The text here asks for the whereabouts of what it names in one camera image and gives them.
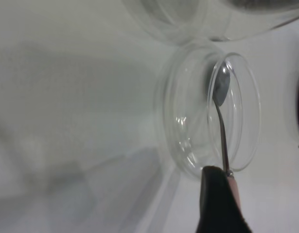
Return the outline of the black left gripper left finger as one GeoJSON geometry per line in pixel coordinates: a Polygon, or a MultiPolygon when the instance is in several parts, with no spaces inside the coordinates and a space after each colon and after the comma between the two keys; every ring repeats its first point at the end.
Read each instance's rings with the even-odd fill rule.
{"type": "Polygon", "coordinates": [[[197,233],[250,233],[227,175],[215,166],[202,169],[197,233]]]}

